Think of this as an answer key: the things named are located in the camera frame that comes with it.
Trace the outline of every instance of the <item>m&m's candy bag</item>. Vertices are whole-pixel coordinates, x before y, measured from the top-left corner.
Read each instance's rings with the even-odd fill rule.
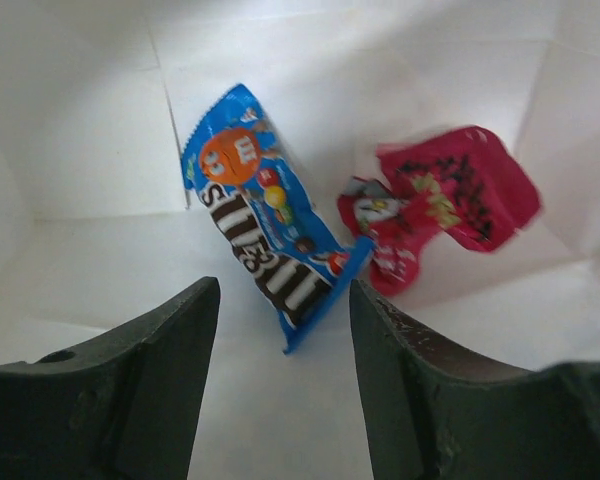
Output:
[[[292,352],[370,257],[342,247],[313,211],[255,96],[237,85],[202,118],[182,155],[194,189],[234,256],[278,311]]]

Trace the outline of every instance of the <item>orange m&m character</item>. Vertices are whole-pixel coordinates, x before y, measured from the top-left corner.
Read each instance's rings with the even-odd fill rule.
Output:
[[[255,175],[261,160],[255,135],[236,127],[214,135],[205,144],[200,153],[200,169],[209,180],[238,187]]]

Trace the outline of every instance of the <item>candy wrapper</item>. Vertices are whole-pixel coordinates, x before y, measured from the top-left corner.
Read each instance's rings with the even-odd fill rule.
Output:
[[[244,86],[204,116],[182,156],[234,256],[278,311],[292,352],[367,263],[373,241],[343,248],[312,210],[272,125]]]
[[[383,295],[418,276],[420,255],[438,233],[463,247],[493,252],[540,210],[540,196],[489,130],[466,127],[418,145],[380,145],[389,188],[354,178],[338,199],[356,235],[376,242],[371,282]]]

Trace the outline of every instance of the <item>red candy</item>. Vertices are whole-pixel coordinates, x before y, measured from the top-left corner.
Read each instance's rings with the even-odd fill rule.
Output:
[[[374,239],[371,282],[383,295],[413,283],[421,252],[438,233],[469,250],[493,252],[540,210],[536,188],[483,128],[419,145],[381,145],[376,154],[391,188],[382,192],[376,180],[355,179],[338,209],[354,235]]]
[[[273,168],[263,168],[258,171],[256,180],[262,188],[273,187],[280,183],[280,177]]]
[[[348,259],[349,256],[344,253],[332,254],[328,260],[329,270],[331,270],[334,275],[340,275]]]

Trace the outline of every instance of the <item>yellow candy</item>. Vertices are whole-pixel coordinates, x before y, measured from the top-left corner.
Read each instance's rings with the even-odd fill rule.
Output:
[[[279,209],[287,203],[287,194],[282,187],[274,185],[264,190],[264,201],[271,208]]]

